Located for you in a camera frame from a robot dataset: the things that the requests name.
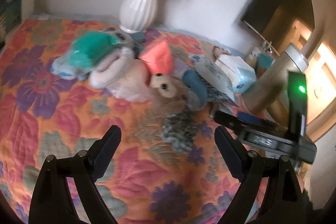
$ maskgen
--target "teal plush toy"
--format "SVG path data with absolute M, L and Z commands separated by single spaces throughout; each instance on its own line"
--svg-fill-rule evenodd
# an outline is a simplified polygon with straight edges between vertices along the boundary
M 68 64 L 83 71 L 93 70 L 103 57 L 120 45 L 116 37 L 103 32 L 88 32 L 72 43 Z
M 72 42 L 65 55 L 53 62 L 50 70 L 66 80 L 75 78 L 85 80 L 100 60 L 130 41 L 132 41 L 131 38 L 121 41 L 117 35 L 111 33 L 88 32 Z

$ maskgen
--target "white vase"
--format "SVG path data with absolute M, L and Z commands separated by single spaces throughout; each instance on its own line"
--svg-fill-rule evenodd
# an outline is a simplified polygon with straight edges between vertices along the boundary
M 124 0 L 120 8 L 120 29 L 128 33 L 145 31 L 155 20 L 158 0 Z

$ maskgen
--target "tan plush toy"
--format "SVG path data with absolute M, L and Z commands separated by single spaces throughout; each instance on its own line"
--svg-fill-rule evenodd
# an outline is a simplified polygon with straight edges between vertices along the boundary
M 188 88 L 180 80 L 157 73 L 152 76 L 150 88 L 154 108 L 164 117 L 179 114 L 185 109 Z

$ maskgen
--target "silver thermos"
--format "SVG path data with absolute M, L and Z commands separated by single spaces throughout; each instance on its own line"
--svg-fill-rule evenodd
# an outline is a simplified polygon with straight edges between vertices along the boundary
M 307 68 L 307 59 L 291 43 L 273 65 L 243 94 L 243 102 L 252 114 L 259 114 L 286 90 L 288 71 L 304 73 Z

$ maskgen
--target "bed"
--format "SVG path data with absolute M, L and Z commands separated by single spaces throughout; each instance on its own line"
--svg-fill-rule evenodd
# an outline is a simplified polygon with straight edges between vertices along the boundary
M 217 223 L 240 184 L 214 143 L 218 125 L 209 117 L 210 107 L 194 115 L 198 132 L 191 153 L 175 153 L 162 142 L 163 119 L 150 103 L 129 103 L 88 81 L 62 80 L 50 73 L 52 61 L 76 37 L 117 25 L 41 19 L 25 20 L 0 58 L 0 189 L 19 218 L 28 222 L 47 155 L 69 157 L 88 149 L 115 124 L 122 130 L 122 142 L 96 185 L 119 223 Z M 151 29 L 146 44 L 162 37 L 172 55 L 190 66 L 189 54 L 212 58 L 212 44 L 176 32 Z M 239 111 L 227 107 L 233 114 Z M 74 182 L 68 183 L 80 218 L 88 222 Z M 263 188 L 251 215 L 261 204 Z

